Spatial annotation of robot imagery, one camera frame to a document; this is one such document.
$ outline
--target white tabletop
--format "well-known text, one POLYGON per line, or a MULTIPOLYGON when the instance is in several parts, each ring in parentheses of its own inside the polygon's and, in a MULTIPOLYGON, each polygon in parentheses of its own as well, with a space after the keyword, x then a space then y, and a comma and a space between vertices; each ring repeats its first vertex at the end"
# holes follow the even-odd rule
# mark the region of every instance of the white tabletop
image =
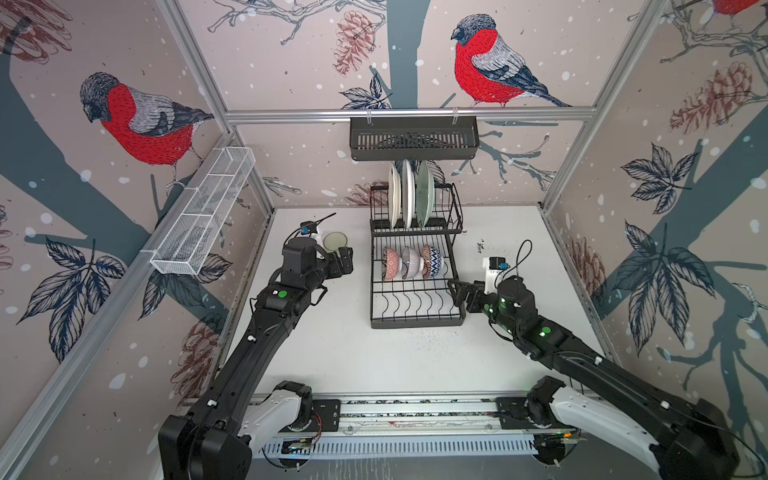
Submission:
MULTIPOLYGON (((272 359, 256 393, 271 392, 283 380, 306 383, 314 393, 510 392, 528 390, 544 375, 560 376, 499 339, 481 313, 468 314, 464 325, 457 327, 372 329, 368 208, 278 210, 250 296, 255 297, 283 264, 286 236, 302 221, 333 211, 338 214, 320 227, 325 233, 347 235, 354 249, 355 271, 325 282, 329 292, 320 305, 303 314, 272 359)), ((512 263, 521 242, 530 239, 533 252, 520 266, 520 276, 536 296, 538 312, 602 352, 535 207, 464 207, 464 230, 454 244, 461 280, 484 279, 482 257, 506 257, 512 263)), ((250 317, 246 306, 229 355, 250 317)))

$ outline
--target gray floor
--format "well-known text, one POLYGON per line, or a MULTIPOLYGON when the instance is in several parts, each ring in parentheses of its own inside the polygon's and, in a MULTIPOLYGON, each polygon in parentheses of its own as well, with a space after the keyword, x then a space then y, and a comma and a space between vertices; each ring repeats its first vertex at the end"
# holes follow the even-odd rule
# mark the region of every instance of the gray floor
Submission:
POLYGON ((545 468, 529 455, 506 457, 381 458, 310 461, 301 472, 284 472, 254 460, 248 480, 658 480, 634 457, 589 435, 564 460, 562 468, 545 468))

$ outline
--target dish rack tray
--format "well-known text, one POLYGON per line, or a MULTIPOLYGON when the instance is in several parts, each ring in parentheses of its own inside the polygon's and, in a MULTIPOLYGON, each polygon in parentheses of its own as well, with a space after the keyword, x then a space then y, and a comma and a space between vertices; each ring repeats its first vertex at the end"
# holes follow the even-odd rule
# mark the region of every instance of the dish rack tray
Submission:
POLYGON ((406 229, 402 214, 395 228, 389 222, 389 187, 371 187, 371 327, 375 329, 420 326, 459 326, 466 317, 465 307, 453 305, 448 280, 458 280, 453 243, 463 226, 462 206, 454 184, 435 184, 435 207, 424 227, 416 220, 406 229), (386 247, 402 255, 405 247, 421 252, 425 245, 440 251, 446 266, 435 278, 403 280, 400 275, 385 281, 386 247))

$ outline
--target black metal basket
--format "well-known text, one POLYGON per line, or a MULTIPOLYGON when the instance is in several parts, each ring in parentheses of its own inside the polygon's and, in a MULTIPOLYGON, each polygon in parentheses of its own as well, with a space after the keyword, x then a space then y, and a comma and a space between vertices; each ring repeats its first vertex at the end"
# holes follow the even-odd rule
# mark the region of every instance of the black metal basket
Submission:
POLYGON ((371 327, 375 329, 417 326, 459 326, 464 323, 463 304, 453 306, 448 280, 458 280, 453 243, 462 231, 462 206, 454 184, 435 185, 435 208, 424 227, 416 221, 406 229, 402 218, 395 228, 389 222, 387 194, 389 187, 371 188, 371 327), (435 278, 384 280, 384 249, 390 247, 402 255, 405 247, 421 252, 425 245, 440 251, 445 267, 435 278))
POLYGON ((351 118, 349 123, 356 161, 471 160, 478 147, 475 117, 384 117, 371 124, 351 118))

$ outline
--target robotic arm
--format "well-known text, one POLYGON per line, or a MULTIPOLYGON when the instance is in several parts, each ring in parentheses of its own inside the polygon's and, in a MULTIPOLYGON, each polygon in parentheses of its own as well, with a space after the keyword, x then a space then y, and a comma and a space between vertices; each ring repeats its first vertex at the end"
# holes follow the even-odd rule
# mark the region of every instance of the robotic arm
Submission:
MULTIPOLYGON (((312 223, 316 228, 319 222, 312 223)), ((221 373, 186 415, 170 415, 161 427, 157 440, 165 480, 245 478, 251 449, 258 451, 286 425, 299 430, 310 423, 312 390, 282 382, 249 415, 253 438, 239 435, 246 407, 275 352, 304 311, 323 299, 328 291, 323 281, 352 272, 352 255, 347 247, 328 253, 312 238, 286 241, 283 267, 259 293, 248 330, 221 373), (315 289, 323 292, 312 303, 315 289)))
POLYGON ((637 378, 589 348, 563 326, 538 314, 534 294, 523 279, 510 276, 494 287, 507 269, 505 259, 484 261, 486 281, 449 281, 455 305, 483 312, 500 326, 528 358, 589 387, 601 400, 589 399, 546 376, 513 412, 520 420, 546 427, 554 422, 591 432, 632 454, 665 480, 726 480, 739 465, 723 413, 707 400, 692 404, 637 378))

